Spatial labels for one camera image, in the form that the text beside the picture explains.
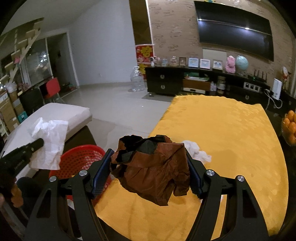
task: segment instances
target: metal screw cap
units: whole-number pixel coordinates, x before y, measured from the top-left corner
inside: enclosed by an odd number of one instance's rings
[[[240,182],[243,182],[243,181],[244,181],[244,177],[243,177],[243,176],[238,176],[237,179],[238,179]]]
[[[215,172],[213,170],[207,170],[207,175],[213,176]]]
[[[82,170],[79,172],[79,176],[85,176],[87,174],[87,170]]]
[[[50,181],[50,182],[54,182],[56,179],[57,179],[56,176],[52,176],[52,177],[50,177],[49,181]]]

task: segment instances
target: orange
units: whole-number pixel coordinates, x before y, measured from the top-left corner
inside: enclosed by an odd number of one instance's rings
[[[289,131],[290,131],[291,134],[294,134],[296,132],[296,123],[295,122],[290,123]]]
[[[294,121],[294,115],[295,115],[295,113],[293,110],[290,110],[288,112],[287,118],[289,119],[289,121],[291,121],[291,122]]]
[[[289,128],[288,128],[285,124],[283,124],[282,127],[283,127],[283,132],[284,132],[286,135],[289,135],[289,134],[290,134]]]
[[[291,145],[295,145],[296,144],[296,138],[293,134],[289,135],[289,142]]]
[[[284,123],[285,123],[285,125],[287,126],[287,127],[289,127],[289,125],[290,125],[290,120],[288,119],[288,118],[285,118],[284,119]]]

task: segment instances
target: photo frame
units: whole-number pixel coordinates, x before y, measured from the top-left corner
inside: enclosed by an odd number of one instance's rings
[[[186,66],[186,58],[184,57],[179,58],[179,66]]]
[[[211,68],[211,61],[209,59],[201,59],[200,60],[200,68],[210,69]]]
[[[188,60],[188,67],[198,68],[198,58],[189,58]]]
[[[223,62],[220,60],[213,60],[213,69],[223,70]]]

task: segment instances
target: staircase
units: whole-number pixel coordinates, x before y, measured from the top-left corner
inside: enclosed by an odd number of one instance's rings
[[[13,83],[14,77],[19,69],[19,66],[29,49],[32,47],[32,44],[36,41],[38,36],[40,35],[40,27],[43,21],[38,21],[34,23],[34,27],[32,30],[26,32],[26,39],[20,42],[17,42],[17,29],[15,30],[15,49],[11,54],[12,62],[6,65],[4,68],[7,73],[0,79],[0,83]]]

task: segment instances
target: white cushion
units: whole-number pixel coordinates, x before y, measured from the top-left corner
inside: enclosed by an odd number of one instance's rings
[[[8,136],[3,148],[4,156],[16,148],[34,141],[28,130],[32,128],[35,121],[40,117],[45,122],[50,120],[68,121],[69,126],[66,140],[71,138],[92,120],[92,114],[89,108],[69,104],[49,103],[30,115]],[[24,176],[32,177],[35,173],[36,170],[30,169],[27,165],[19,173],[17,179]]]

